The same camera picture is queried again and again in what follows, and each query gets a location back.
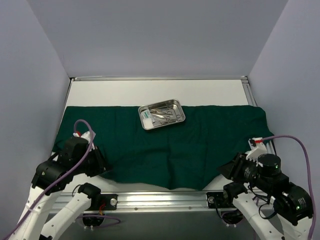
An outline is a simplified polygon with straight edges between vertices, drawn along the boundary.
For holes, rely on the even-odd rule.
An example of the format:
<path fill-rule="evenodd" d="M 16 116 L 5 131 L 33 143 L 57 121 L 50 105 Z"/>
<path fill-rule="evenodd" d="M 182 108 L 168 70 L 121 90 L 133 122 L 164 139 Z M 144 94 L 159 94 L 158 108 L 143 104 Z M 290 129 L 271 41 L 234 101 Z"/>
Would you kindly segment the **dark green surgical cloth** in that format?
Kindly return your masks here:
<path fill-rule="evenodd" d="M 53 150 L 61 150 L 74 129 L 92 128 L 94 144 L 112 167 L 103 178 L 202 190 L 219 166 L 250 150 L 249 139 L 272 136 L 260 107 L 184 106 L 183 111 L 184 122 L 146 131 L 136 106 L 69 106 Z"/>

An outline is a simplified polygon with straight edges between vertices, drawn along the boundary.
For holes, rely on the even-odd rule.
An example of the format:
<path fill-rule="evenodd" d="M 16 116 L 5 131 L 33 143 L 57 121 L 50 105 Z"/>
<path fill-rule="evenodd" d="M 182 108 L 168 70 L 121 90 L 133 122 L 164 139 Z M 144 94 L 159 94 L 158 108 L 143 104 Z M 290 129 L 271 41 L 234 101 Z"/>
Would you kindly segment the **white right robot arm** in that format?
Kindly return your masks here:
<path fill-rule="evenodd" d="M 262 240 L 310 240 L 315 211 L 310 194 L 282 173 L 281 159 L 271 153 L 248 160 L 237 154 L 218 167 L 231 182 L 222 200 L 245 217 Z"/>

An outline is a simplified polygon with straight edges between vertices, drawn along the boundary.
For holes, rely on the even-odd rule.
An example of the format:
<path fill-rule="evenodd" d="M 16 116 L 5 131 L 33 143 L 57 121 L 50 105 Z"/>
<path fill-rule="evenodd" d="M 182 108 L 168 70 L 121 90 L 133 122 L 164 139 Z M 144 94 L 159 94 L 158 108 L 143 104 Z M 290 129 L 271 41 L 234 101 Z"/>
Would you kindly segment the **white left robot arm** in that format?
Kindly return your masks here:
<path fill-rule="evenodd" d="M 84 211 L 95 210 L 102 205 L 104 197 L 99 187 L 83 182 L 53 219 L 47 220 L 56 200 L 75 176 L 85 174 L 95 177 L 107 169 L 101 151 L 93 147 L 91 137 L 69 138 L 61 151 L 54 152 L 36 168 L 22 214 L 16 227 L 5 239 L 59 238 Z"/>

